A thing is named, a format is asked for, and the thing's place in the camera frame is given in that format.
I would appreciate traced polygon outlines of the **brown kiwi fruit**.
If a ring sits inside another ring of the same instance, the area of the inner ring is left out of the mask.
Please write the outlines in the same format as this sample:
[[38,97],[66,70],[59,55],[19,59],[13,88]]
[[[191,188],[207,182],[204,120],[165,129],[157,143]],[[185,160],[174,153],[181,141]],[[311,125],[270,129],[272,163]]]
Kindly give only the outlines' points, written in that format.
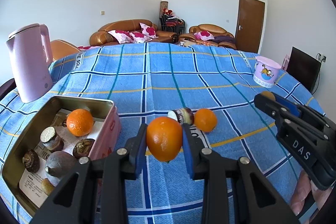
[[272,100],[272,101],[276,100],[275,95],[272,92],[270,92],[270,91],[267,91],[267,90],[262,91],[261,95],[264,96],[264,97],[266,97],[266,98],[268,98],[268,99],[270,99],[270,100]]
[[44,178],[43,180],[41,180],[41,189],[47,196],[52,193],[54,188],[55,187],[50,183],[48,178]]

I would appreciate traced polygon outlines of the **large orange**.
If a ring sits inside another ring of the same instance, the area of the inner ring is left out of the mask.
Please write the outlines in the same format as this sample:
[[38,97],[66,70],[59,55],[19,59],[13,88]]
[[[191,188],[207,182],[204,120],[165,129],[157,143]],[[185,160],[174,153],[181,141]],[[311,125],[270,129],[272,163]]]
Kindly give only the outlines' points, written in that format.
[[94,119],[86,109],[76,109],[69,113],[66,125],[69,132],[76,137],[88,135],[93,128]]

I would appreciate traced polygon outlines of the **pink metal tin box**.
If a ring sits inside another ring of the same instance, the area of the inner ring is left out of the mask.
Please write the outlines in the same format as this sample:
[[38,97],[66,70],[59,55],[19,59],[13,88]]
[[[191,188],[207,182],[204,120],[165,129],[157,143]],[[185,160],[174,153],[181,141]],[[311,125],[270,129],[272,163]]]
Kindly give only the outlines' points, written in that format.
[[[76,136],[66,126],[68,114],[88,110],[94,120],[90,133]],[[121,122],[116,105],[111,100],[51,97],[23,129],[11,149],[2,171],[5,184],[33,217],[46,200],[41,181],[46,178],[46,161],[53,152],[63,151],[73,157],[74,148],[81,145],[79,154],[91,160],[108,156],[116,145]]]

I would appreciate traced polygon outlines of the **medium orange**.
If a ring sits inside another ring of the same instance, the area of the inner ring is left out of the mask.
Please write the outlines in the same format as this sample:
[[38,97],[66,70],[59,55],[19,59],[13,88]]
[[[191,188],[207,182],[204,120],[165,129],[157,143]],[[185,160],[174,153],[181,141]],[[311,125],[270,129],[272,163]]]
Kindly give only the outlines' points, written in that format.
[[174,160],[183,142],[182,126],[169,117],[157,117],[146,129],[146,144],[150,153],[161,162]]

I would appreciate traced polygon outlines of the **pink cartoon plastic cup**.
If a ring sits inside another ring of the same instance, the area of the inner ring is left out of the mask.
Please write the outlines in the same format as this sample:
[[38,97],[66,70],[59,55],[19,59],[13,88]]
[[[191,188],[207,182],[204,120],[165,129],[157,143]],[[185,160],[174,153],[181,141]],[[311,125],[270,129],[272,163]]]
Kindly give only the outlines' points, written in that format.
[[256,63],[253,80],[264,88],[269,89],[273,87],[277,80],[281,65],[264,56],[256,56],[255,59]]

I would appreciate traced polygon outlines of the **black television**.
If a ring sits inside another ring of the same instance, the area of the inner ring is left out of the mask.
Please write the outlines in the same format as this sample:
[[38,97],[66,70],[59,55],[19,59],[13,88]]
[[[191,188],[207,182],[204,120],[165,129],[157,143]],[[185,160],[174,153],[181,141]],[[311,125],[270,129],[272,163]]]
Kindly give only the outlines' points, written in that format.
[[321,63],[307,53],[293,47],[286,72],[312,92],[321,69]]

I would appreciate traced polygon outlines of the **blue plaid tablecloth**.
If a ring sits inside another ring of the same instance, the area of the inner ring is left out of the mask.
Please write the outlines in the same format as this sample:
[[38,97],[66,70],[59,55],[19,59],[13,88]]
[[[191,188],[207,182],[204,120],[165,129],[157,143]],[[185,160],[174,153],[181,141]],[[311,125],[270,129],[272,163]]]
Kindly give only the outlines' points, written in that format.
[[288,206],[331,123],[253,53],[103,46],[1,100],[1,223],[298,223]]

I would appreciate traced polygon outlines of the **small orange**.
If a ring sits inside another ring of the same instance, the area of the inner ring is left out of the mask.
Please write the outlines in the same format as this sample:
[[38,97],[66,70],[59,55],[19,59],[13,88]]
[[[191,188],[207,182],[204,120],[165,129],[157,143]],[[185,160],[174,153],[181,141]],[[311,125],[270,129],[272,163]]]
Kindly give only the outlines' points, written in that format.
[[208,133],[217,126],[217,116],[210,109],[199,109],[194,114],[194,125],[201,131]]

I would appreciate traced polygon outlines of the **brown wooden door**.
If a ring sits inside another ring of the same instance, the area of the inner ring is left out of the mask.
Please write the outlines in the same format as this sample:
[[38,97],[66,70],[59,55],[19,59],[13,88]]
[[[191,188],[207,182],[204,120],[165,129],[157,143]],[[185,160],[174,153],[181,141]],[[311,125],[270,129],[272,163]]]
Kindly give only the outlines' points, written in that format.
[[236,47],[240,51],[258,53],[264,26],[265,3],[239,0]]

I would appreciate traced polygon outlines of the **cluttered coffee table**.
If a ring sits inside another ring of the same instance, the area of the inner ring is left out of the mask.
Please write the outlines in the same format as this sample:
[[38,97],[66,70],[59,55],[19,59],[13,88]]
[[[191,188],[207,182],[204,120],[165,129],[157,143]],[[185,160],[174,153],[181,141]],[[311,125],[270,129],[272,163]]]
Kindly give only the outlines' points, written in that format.
[[195,41],[190,41],[190,40],[181,40],[178,43],[180,46],[183,47],[188,47],[188,46],[193,46],[193,45],[201,45],[201,46],[214,46],[217,47],[217,43],[213,43],[213,42],[206,42],[206,41],[202,41],[202,40],[195,40]]

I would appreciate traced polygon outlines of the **stacked dark chairs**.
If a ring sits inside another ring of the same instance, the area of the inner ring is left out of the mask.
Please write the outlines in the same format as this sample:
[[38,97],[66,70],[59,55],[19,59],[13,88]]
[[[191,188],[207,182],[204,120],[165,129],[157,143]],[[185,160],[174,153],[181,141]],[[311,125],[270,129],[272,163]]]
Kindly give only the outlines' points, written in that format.
[[161,29],[163,31],[175,32],[178,35],[186,32],[185,21],[173,14],[173,11],[168,8],[163,8],[162,15],[159,17]]

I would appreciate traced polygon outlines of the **dark purple stool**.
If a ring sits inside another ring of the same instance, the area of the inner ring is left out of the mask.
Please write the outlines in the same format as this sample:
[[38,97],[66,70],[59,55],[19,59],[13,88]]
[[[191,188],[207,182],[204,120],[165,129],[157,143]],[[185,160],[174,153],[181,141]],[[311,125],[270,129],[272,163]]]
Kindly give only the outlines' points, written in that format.
[[10,79],[7,82],[5,82],[0,87],[0,100],[2,100],[9,92],[14,90],[16,87],[17,86],[14,79]]

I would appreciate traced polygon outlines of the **brown leather long sofa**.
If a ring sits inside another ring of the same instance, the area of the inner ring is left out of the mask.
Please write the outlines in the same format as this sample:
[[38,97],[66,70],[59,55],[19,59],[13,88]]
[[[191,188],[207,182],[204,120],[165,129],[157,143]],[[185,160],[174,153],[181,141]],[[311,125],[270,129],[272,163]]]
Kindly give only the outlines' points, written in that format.
[[120,20],[102,26],[89,39],[91,46],[112,46],[127,43],[176,43],[175,32],[160,31],[146,19]]

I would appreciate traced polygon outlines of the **pink electric kettle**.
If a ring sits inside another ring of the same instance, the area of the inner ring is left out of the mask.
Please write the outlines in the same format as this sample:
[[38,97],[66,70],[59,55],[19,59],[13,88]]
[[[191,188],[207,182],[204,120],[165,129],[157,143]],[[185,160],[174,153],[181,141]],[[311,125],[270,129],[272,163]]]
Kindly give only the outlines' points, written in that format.
[[38,23],[24,26],[9,34],[6,45],[21,101],[29,103],[41,98],[53,85],[49,29]]

